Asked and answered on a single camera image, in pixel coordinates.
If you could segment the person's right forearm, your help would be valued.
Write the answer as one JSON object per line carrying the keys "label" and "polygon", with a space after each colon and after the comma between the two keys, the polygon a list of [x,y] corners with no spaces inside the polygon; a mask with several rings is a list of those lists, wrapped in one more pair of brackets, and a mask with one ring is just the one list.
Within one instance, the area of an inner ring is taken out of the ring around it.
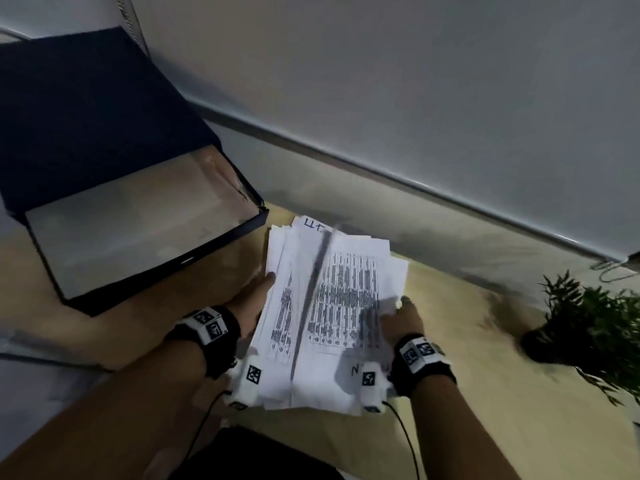
{"label": "person's right forearm", "polygon": [[521,480],[450,378],[421,379],[410,401],[428,480]]}

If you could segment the person's right hand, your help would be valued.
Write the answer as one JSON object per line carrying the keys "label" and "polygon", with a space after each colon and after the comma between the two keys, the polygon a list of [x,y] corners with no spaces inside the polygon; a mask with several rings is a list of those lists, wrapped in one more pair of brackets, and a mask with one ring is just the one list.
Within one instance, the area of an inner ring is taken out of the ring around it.
{"label": "person's right hand", "polygon": [[391,314],[380,316],[381,332],[390,347],[395,347],[401,339],[408,335],[425,336],[424,324],[417,311],[417,316]]}

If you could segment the person's black shorts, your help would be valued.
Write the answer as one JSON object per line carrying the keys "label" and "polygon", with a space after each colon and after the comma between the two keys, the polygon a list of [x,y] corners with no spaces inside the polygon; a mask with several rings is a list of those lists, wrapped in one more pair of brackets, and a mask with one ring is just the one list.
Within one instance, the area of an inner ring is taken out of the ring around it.
{"label": "person's black shorts", "polygon": [[169,480],[346,480],[330,464],[240,426],[222,428]]}

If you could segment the grey metal partition rail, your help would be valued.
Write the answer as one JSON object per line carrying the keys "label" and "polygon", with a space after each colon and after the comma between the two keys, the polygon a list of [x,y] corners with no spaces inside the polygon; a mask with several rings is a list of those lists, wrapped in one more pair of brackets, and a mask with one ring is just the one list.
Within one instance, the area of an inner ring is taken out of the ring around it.
{"label": "grey metal partition rail", "polygon": [[243,119],[228,115],[224,112],[220,112],[219,110],[216,110],[207,104],[201,103],[201,101],[199,101],[197,98],[192,97],[191,95],[182,95],[191,106],[191,108],[206,123],[212,123],[213,125],[233,130],[237,133],[240,133],[247,137],[251,137],[253,139],[257,139],[261,142],[270,144],[282,150],[286,150],[296,155],[304,156],[312,160],[331,165],[332,167],[357,174],[361,177],[375,180],[379,183],[391,185],[404,192],[412,193],[414,195],[420,196],[423,199],[432,200],[438,204],[448,206],[457,211],[464,212],[470,216],[491,223],[492,225],[503,227],[512,232],[533,238],[537,241],[542,241],[555,247],[578,253],[586,257],[596,258],[597,260],[628,262],[637,257],[640,257],[640,243],[636,245],[635,252],[629,254],[629,256],[625,257],[624,259],[620,259],[608,251],[596,249],[596,247],[594,247],[593,245],[575,241],[556,233],[543,231],[531,225],[519,223],[508,217],[503,217],[499,214],[496,214],[495,212],[482,209],[477,205],[470,204],[458,198],[453,198],[450,195],[435,191],[433,188],[415,182],[411,179],[399,177],[386,171],[380,171],[378,169],[364,166],[357,162],[345,160],[338,155],[332,154],[330,152],[325,152],[311,145],[304,144],[290,137],[283,136],[272,130],[265,129]]}

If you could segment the person's left forearm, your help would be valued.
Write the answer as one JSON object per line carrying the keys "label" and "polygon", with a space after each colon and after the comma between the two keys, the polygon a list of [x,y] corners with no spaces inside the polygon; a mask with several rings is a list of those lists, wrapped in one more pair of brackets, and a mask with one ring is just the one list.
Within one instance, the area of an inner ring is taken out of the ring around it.
{"label": "person's left forearm", "polygon": [[195,343],[162,343],[21,444],[0,480],[140,480],[205,372]]}

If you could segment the open dark blue document box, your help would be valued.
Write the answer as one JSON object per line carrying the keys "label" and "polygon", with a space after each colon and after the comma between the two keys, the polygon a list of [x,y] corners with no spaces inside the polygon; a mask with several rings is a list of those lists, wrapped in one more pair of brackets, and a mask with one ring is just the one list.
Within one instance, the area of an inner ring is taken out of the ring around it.
{"label": "open dark blue document box", "polygon": [[0,196],[60,302],[92,317],[268,215],[121,27],[0,44]]}

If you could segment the black wristband with marker cube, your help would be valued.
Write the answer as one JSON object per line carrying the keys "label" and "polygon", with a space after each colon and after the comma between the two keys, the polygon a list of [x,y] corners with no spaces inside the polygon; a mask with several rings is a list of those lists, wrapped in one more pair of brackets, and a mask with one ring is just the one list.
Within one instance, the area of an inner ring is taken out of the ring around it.
{"label": "black wristband with marker cube", "polygon": [[175,323],[164,341],[188,341],[202,350],[206,377],[219,379],[236,364],[241,328],[231,311],[223,306],[191,312]]}
{"label": "black wristband with marker cube", "polygon": [[409,333],[394,346],[388,380],[398,397],[411,397],[418,383],[430,376],[445,376],[457,385],[443,350],[424,335]]}

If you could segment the stack of printed paper sheets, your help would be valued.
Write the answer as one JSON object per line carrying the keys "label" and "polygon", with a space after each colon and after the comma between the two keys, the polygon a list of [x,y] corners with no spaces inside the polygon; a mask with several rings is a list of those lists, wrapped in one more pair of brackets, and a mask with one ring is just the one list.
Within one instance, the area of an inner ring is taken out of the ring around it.
{"label": "stack of printed paper sheets", "polygon": [[389,242],[348,235],[308,216],[268,233],[266,272],[276,273],[246,356],[260,357],[259,405],[359,416],[361,367],[390,372],[380,316],[404,293],[408,261]]}

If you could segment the person's left hand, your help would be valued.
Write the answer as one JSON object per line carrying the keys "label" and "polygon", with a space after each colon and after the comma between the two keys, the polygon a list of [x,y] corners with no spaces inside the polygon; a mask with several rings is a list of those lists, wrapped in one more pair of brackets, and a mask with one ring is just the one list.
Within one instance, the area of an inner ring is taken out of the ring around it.
{"label": "person's left hand", "polygon": [[240,336],[237,341],[237,350],[244,354],[247,340],[251,338],[257,326],[262,310],[266,304],[267,296],[251,296],[251,281],[247,283],[235,296],[230,298],[222,307],[227,309],[238,322]]}

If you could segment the green plant in black pot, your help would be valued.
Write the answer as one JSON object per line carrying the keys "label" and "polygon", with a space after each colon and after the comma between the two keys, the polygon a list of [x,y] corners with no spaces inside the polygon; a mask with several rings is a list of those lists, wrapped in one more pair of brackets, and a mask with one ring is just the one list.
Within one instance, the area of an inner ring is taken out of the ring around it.
{"label": "green plant in black pot", "polygon": [[546,322],[522,335],[524,354],[574,368],[615,406],[622,392],[640,406],[640,294],[588,287],[569,271],[541,286]]}

